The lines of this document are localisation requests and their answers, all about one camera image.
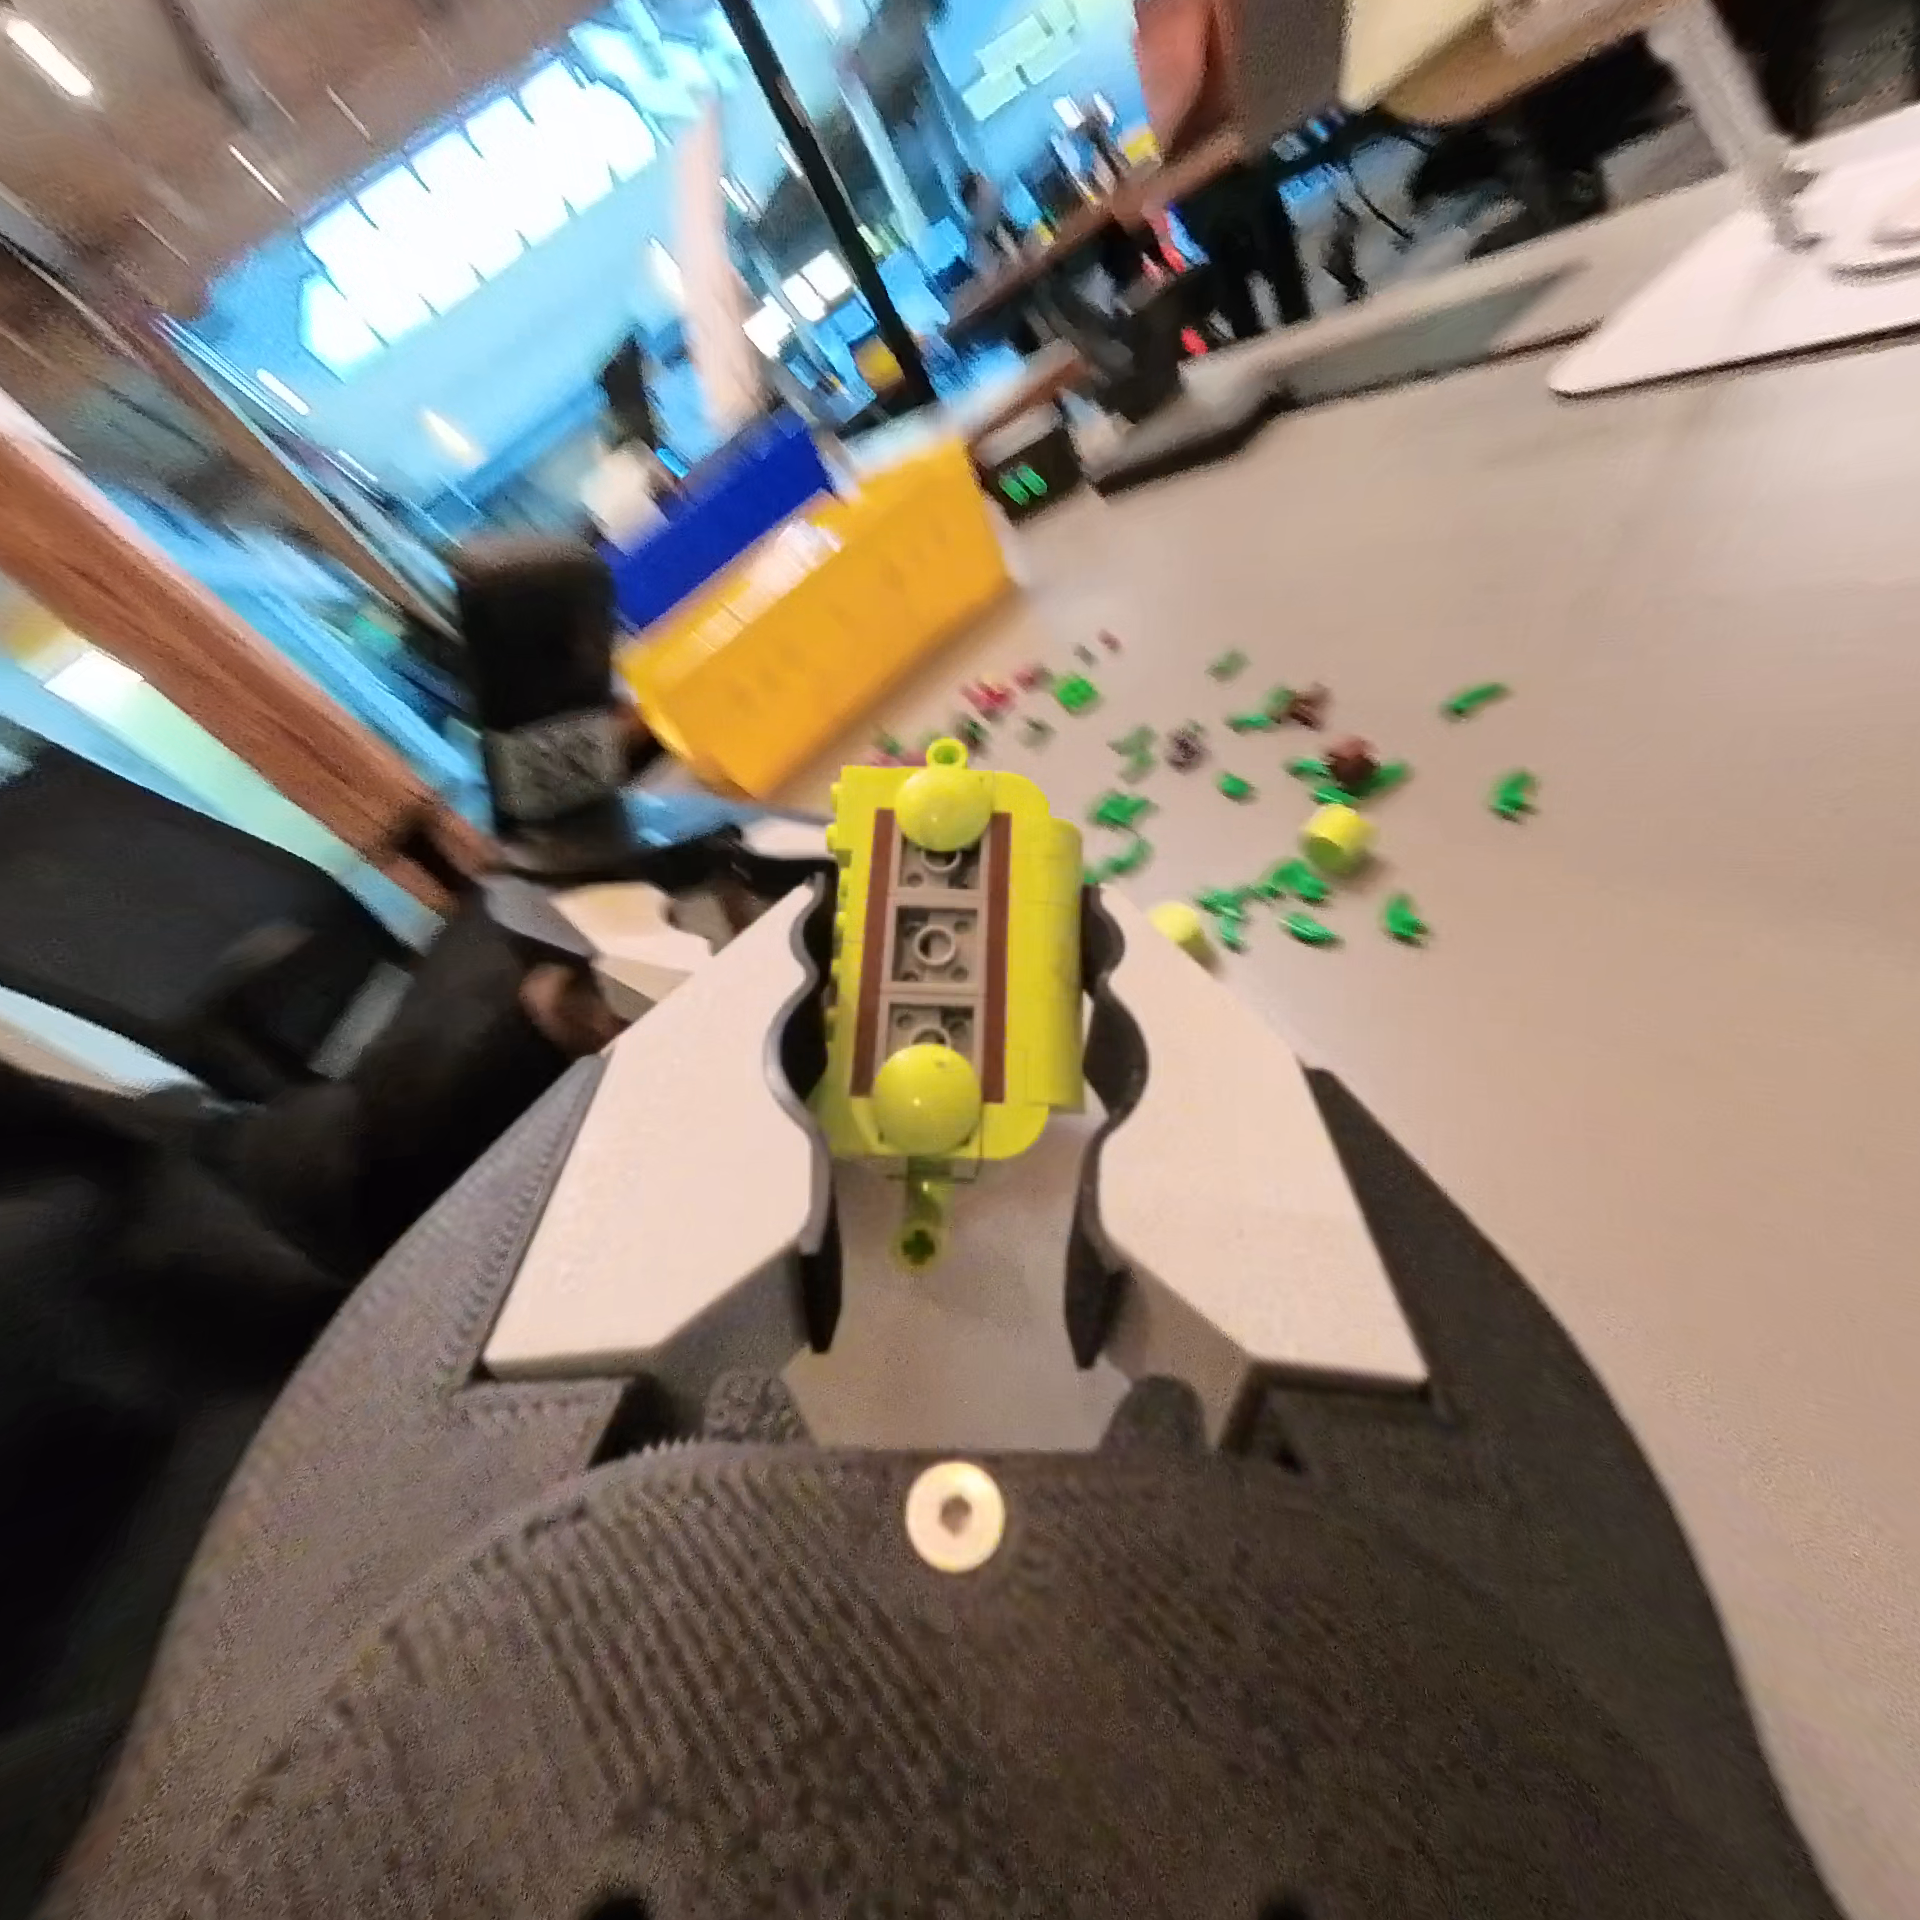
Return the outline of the lime toy brick model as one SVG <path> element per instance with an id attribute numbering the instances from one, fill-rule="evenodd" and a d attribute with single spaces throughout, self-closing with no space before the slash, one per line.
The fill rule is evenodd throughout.
<path id="1" fill-rule="evenodd" d="M 902 1190 L 896 1260 L 946 1245 L 955 1186 L 1083 1106 L 1083 836 L 1040 784 L 958 735 L 832 786 L 826 1068 L 834 1162 Z"/>

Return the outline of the blue plastic bin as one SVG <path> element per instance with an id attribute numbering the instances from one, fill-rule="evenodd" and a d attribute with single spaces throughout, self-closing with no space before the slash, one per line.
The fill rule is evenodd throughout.
<path id="1" fill-rule="evenodd" d="M 618 623 L 630 634 L 651 628 L 832 492 L 832 470 L 803 416 L 779 408 L 744 427 L 687 475 L 656 520 L 601 541 Z"/>

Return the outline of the small black box green lights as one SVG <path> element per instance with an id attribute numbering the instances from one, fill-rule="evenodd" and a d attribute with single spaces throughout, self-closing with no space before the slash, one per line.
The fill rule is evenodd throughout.
<path id="1" fill-rule="evenodd" d="M 1060 507 L 1088 483 L 1072 424 L 1056 405 L 977 438 L 971 459 L 986 499 L 1010 526 Z"/>

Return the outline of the dark grey flat pad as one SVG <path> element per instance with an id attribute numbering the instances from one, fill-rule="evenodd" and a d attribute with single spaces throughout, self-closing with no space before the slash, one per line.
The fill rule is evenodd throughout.
<path id="1" fill-rule="evenodd" d="M 1575 276 L 1572 267 L 1550 267 L 1355 333 L 1315 338 L 1257 366 L 1232 364 L 1214 374 L 1188 367 L 1162 412 L 1083 454 L 1088 484 L 1105 499 L 1128 496 L 1226 463 L 1289 416 L 1572 348 L 1599 327 L 1593 312 L 1553 317 L 1553 302 Z"/>

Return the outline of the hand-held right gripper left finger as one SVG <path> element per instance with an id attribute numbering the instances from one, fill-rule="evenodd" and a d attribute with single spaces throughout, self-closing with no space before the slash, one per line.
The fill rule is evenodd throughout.
<path id="1" fill-rule="evenodd" d="M 609 1052 L 482 1348 L 497 1380 L 713 1380 L 827 1352 L 832 1158 L 809 1112 L 823 1011 L 807 879 Z"/>

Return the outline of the person's black jacket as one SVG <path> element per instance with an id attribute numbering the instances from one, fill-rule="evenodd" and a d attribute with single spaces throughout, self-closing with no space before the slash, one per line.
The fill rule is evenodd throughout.
<path id="1" fill-rule="evenodd" d="M 623 1029 L 460 907 L 336 1078 L 258 1102 L 4 1062 L 4 1758 L 112 1741 L 210 1514 L 355 1285 Z"/>

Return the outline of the pile of green brick pieces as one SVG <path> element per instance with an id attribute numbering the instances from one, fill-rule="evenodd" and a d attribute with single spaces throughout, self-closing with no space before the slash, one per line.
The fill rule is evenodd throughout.
<path id="1" fill-rule="evenodd" d="M 902 735 L 879 728 L 871 739 L 864 766 L 880 773 L 920 773 L 927 760 L 948 760 L 955 751 L 971 759 L 977 767 L 994 773 L 994 755 L 1010 740 L 1040 751 L 1060 731 L 1063 719 L 1099 714 L 1107 692 L 1092 671 L 1121 658 L 1121 639 L 1111 630 L 1096 637 L 1096 647 L 1079 645 L 1068 669 L 1044 660 L 1031 662 L 1003 679 L 977 679 L 958 692 L 960 706 L 940 726 L 920 735 Z M 1375 818 L 1375 810 L 1398 792 L 1411 778 L 1403 757 L 1384 755 L 1382 778 L 1367 798 L 1343 792 L 1330 780 L 1324 760 L 1327 747 L 1345 735 L 1329 733 L 1330 695 L 1324 683 L 1274 686 L 1257 704 L 1230 711 L 1220 726 L 1230 740 L 1251 740 L 1304 728 L 1315 733 L 1307 751 L 1286 757 L 1282 778 L 1299 786 L 1312 802 L 1312 811 L 1327 802 L 1345 802 Z M 1150 834 L 1164 804 L 1147 781 L 1159 773 L 1188 778 L 1212 773 L 1212 791 L 1232 807 L 1251 807 L 1262 789 L 1255 780 L 1216 760 L 1210 724 L 1202 717 L 1187 717 L 1175 726 L 1153 723 L 1121 731 L 1107 747 L 1111 755 L 1111 781 L 1107 781 L 1087 807 L 1081 840 L 1083 879 L 1090 886 L 1107 886 L 1146 871 L 1158 843 Z M 1214 944 L 1228 952 L 1247 949 L 1247 928 L 1259 907 L 1274 907 L 1286 932 L 1296 944 L 1338 946 L 1339 932 L 1327 924 L 1327 907 L 1338 890 L 1354 882 L 1367 866 L 1345 879 L 1316 876 L 1296 847 L 1262 864 L 1251 879 L 1210 884 L 1185 899 L 1208 915 Z"/>

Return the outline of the black pole lamp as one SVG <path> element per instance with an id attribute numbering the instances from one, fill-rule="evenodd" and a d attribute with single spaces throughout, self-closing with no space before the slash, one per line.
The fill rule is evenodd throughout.
<path id="1" fill-rule="evenodd" d="M 905 412 L 928 408 L 937 399 L 937 390 L 928 374 L 920 338 L 899 312 L 895 295 L 880 275 L 880 263 L 862 236 L 848 188 L 832 167 L 832 158 L 827 156 L 798 88 L 761 23 L 761 14 L 755 3 L 720 3 L 720 10 L 742 46 L 744 58 L 747 59 L 761 99 L 775 117 L 782 140 L 800 167 L 800 175 L 820 206 L 832 240 L 856 279 L 858 293 L 871 308 L 883 343 L 896 358 L 902 405 Z"/>

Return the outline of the yellow plastic bin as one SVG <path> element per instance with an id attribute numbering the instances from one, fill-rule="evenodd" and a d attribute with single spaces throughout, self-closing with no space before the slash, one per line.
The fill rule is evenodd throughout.
<path id="1" fill-rule="evenodd" d="M 940 438 L 761 540 L 615 671 L 697 780 L 770 800 L 1012 588 L 971 447 Z"/>

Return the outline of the wooden post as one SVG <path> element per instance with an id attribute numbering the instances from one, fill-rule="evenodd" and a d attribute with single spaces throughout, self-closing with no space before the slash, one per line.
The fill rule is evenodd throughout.
<path id="1" fill-rule="evenodd" d="M 484 832 L 175 565 L 56 445 L 11 422 L 2 567 L 424 906 L 447 907 L 497 869 Z"/>

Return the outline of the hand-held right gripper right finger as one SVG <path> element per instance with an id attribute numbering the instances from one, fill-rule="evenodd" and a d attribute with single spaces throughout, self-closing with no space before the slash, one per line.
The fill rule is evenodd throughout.
<path id="1" fill-rule="evenodd" d="M 1066 1245 L 1072 1362 L 1196 1397 L 1419 1394 L 1430 1359 L 1294 1048 L 1105 886 L 1079 946 L 1097 1124 Z"/>

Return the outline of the white book stand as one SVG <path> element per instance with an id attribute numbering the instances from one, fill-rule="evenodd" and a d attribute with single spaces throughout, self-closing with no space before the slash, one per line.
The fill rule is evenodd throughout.
<path id="1" fill-rule="evenodd" d="M 1713 5 L 1663 5 L 1646 37 L 1743 206 L 1599 324 L 1550 372 L 1553 396 L 1633 394 L 1914 336 L 1915 108 L 1867 126 L 1860 148 L 1814 158 L 1769 118 Z"/>

